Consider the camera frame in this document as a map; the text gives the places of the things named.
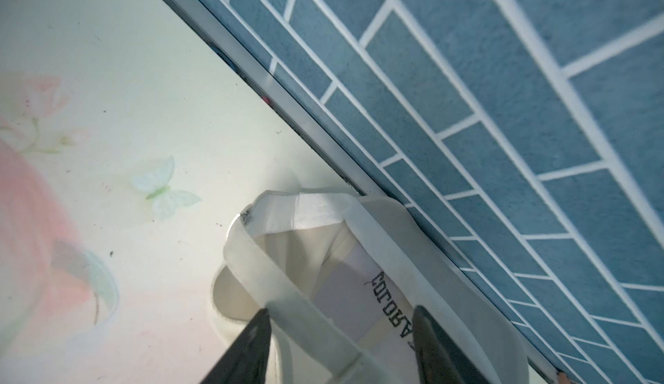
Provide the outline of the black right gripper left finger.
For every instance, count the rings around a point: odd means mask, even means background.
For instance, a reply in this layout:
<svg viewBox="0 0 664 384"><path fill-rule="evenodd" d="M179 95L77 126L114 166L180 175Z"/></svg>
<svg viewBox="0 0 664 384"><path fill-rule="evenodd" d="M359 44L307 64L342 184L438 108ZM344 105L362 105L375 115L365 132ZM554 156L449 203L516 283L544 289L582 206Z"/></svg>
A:
<svg viewBox="0 0 664 384"><path fill-rule="evenodd" d="M271 349L271 318L260 309L201 384L264 384Z"/></svg>

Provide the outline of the cream cap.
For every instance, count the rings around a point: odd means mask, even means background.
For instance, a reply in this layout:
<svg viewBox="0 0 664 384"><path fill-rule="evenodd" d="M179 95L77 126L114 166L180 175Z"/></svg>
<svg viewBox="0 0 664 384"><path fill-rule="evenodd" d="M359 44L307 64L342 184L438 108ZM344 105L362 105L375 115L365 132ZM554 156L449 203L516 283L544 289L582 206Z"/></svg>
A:
<svg viewBox="0 0 664 384"><path fill-rule="evenodd" d="M417 383L418 308L467 383L525 383L508 320L387 197L267 191L238 214L210 291L231 344L271 318L269 383Z"/></svg>

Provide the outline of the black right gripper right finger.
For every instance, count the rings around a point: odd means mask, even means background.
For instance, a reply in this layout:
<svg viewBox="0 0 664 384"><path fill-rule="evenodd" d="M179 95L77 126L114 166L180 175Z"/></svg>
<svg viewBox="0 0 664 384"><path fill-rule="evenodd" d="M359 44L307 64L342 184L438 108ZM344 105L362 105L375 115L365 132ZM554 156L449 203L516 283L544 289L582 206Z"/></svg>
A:
<svg viewBox="0 0 664 384"><path fill-rule="evenodd" d="M413 313L413 344L421 383L489 383L421 305L416 306Z"/></svg>

